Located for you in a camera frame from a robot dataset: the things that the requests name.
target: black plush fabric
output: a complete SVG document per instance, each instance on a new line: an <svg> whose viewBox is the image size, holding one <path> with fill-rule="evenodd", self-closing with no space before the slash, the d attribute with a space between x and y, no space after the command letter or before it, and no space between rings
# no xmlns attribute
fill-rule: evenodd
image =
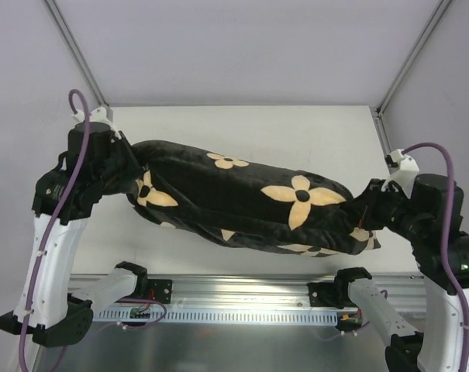
<svg viewBox="0 0 469 372"><path fill-rule="evenodd" d="M345 212L350 191L328 178L160 140L133 152L147 171L127 197L155 224L221 246L308 257L380 247Z"/></svg>

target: black fabric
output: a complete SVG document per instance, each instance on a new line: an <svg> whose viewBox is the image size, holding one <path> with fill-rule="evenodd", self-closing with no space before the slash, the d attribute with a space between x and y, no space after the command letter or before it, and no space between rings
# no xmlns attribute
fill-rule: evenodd
<svg viewBox="0 0 469 372"><path fill-rule="evenodd" d="M127 197L155 224L221 246L309 257L380 247L345 212L350 191L328 178L160 140L133 152L147 172Z"/></svg>

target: four-petal flower print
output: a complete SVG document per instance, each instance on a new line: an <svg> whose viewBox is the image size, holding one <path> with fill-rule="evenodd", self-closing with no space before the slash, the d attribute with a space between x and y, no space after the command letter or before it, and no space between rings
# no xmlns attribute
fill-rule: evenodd
<svg viewBox="0 0 469 372"><path fill-rule="evenodd" d="M138 198L137 203L143 207L147 203L159 205L160 207L177 207L178 203L169 194L158 191L151 183L151 172L148 170L143 178L136 180L138 184Z"/></svg>
<svg viewBox="0 0 469 372"><path fill-rule="evenodd" d="M215 160L215 166L221 169L231 169L233 167L247 167L250 165L246 161L236 158L228 158L216 153L207 153L207 156ZM159 205L162 207L175 207L178 203L167 193L158 191L152 184L151 172L148 170L142 178L136 180L138 185L137 203L142 206L147 206L147 203ZM291 202L293 203L288 217L288 225L291 230L303 225L311 212L312 205L331 205L338 204L345 201L342 195L337 194L335 191L328 188L313 188L310 190L310 180L302 175L294 176L291 179L292 188L287 186L271 185L262 188L262 192L278 201L278 202ZM160 224L164 227L172 227L169 222L162 222ZM231 239L235 234L234 231L220 230L222 238L225 241ZM375 234L356 228L351 234L354 239L365 242L368 241L366 250L374 249ZM286 246L279 246L293 252L300 253L302 256L317 256L320 253L325 255L333 255L338 252L322 248L319 251L309 251L312 246L303 244L289 244Z"/></svg>
<svg viewBox="0 0 469 372"><path fill-rule="evenodd" d="M278 202L293 203L289 212L288 224L291 230L303 225L309 217L312 205L338 204L346 199L328 188L310 190L310 180L302 175L291 179L292 188L288 186L267 186L262 192Z"/></svg>
<svg viewBox="0 0 469 372"><path fill-rule="evenodd" d="M217 153L207 153L207 157L215 160L215 165L221 169L231 169L232 167L247 167L250 165L247 161L236 159L235 157L224 157Z"/></svg>

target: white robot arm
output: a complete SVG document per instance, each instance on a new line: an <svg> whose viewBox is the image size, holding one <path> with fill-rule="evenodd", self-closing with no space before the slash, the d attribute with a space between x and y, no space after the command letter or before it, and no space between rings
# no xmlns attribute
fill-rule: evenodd
<svg viewBox="0 0 469 372"><path fill-rule="evenodd" d="M88 331L93 314L120 298L131 295L145 298L147 294L147 270L127 262L117 265L112 273L90 287L67 293L78 242L93 205L103 195L125 192L129 183L143 173L126 138L116 132L107 119L105 108L97 108L90 116L90 150L84 156L77 181L54 220L43 249L40 249L43 234L79 157L84 113L74 114L79 124L69 132L68 151L60 155L59 164L36 184L35 236L26 283L13 312L0 317L0 329L20 334L23 319L29 314L27 333L33 334L35 343L47 347L79 342ZM33 275L40 256L37 275ZM29 294L29 287L34 288L32 294Z"/></svg>
<svg viewBox="0 0 469 372"><path fill-rule="evenodd" d="M365 229L388 227L412 243L426 287L425 332L394 310L362 267L340 270L332 284L316 284L313 290L328 305L361 309L386 345L391 372L469 372L469 235L460 231L463 191L455 187L453 193L447 258L460 293L446 272L440 249L447 178L417 176L416 162L402 150L393 151L386 162L393 169L391 176L372 180L348 212L356 212Z"/></svg>

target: white backdrop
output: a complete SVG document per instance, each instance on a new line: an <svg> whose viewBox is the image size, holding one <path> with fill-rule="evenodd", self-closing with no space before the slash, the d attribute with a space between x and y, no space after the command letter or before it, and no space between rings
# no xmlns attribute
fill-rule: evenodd
<svg viewBox="0 0 469 372"><path fill-rule="evenodd" d="M110 105L372 105L439 0L58 0Z"/></svg>
<svg viewBox="0 0 469 372"><path fill-rule="evenodd" d="M116 108L114 120L131 143L162 139L278 167L303 169L360 194L387 177L368 107ZM389 231L383 248L357 257L316 259L217 246L190 232L155 226L123 195L95 206L74 264L75 273L106 273L121 260L167 274L327 274L365 266L370 272L416 270L409 244Z"/></svg>

